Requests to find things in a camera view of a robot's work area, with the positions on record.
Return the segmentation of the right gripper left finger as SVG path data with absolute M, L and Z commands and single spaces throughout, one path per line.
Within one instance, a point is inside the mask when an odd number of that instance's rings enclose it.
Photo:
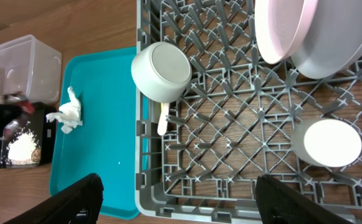
M 96 224 L 103 202 L 103 184 L 96 173 L 86 175 L 7 224 Z

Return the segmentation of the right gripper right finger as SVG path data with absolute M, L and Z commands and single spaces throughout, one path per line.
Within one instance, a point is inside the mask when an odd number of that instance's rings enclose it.
M 271 175 L 257 178 L 255 197 L 263 224 L 350 224 Z

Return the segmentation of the white cup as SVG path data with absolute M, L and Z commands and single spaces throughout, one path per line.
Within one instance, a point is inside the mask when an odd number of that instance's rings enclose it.
M 362 140 L 355 128 L 330 118 L 304 120 L 290 138 L 297 157 L 319 167 L 343 167 L 361 154 Z

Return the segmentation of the white rice portion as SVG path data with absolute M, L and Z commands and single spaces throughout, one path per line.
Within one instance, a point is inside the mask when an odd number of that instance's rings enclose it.
M 37 165 L 31 161 L 31 154 L 41 148 L 38 135 L 31 129 L 31 122 L 23 124 L 9 141 L 3 141 L 1 164 L 7 166 Z

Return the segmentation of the white napkin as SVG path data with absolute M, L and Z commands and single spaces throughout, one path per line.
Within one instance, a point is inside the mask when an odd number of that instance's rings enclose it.
M 69 95 L 69 102 L 59 106 L 59 112 L 49 113 L 45 117 L 48 122 L 57 120 L 62 123 L 61 131 L 64 134 L 69 134 L 77 126 L 82 126 L 81 109 L 82 104 L 80 100 L 75 96 L 74 89 L 70 86 L 67 89 Z

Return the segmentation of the pink fork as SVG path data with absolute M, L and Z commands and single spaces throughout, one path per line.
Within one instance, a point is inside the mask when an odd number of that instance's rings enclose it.
M 167 132 L 168 121 L 166 120 L 166 118 L 169 115 L 169 106 L 169 103 L 164 103 L 163 112 L 161 112 L 160 114 L 157 129 L 157 132 L 160 136 L 165 135 Z

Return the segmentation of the grey bowl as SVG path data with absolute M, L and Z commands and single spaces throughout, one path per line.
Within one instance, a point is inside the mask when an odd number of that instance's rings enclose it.
M 187 56 L 175 45 L 156 42 L 136 54 L 131 63 L 136 87 L 158 103 L 176 101 L 192 77 Z

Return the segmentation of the pink plate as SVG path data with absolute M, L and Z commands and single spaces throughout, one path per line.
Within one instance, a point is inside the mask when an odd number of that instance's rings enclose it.
M 256 0 L 256 41 L 267 63 L 278 63 L 300 48 L 317 4 L 317 0 Z

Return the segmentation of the grey plate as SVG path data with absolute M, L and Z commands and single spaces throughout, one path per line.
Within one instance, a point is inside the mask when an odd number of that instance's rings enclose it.
M 362 0 L 319 0 L 292 62 L 305 77 L 328 77 L 362 56 Z

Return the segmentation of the brown food scrap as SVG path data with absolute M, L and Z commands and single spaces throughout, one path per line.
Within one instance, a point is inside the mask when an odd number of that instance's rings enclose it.
M 36 148 L 31 154 L 31 161 L 33 163 L 40 163 L 41 160 L 41 148 Z

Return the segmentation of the red foil wrapper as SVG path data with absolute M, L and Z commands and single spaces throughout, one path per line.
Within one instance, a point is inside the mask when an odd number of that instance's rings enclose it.
M 25 123 L 31 115 L 35 112 L 35 107 L 29 101 L 27 96 L 23 94 L 21 91 L 4 95 L 4 103 L 6 105 L 15 106 L 20 109 L 18 115 L 7 123 L 4 127 L 3 139 L 5 141 L 9 141 L 13 138 L 15 132 Z

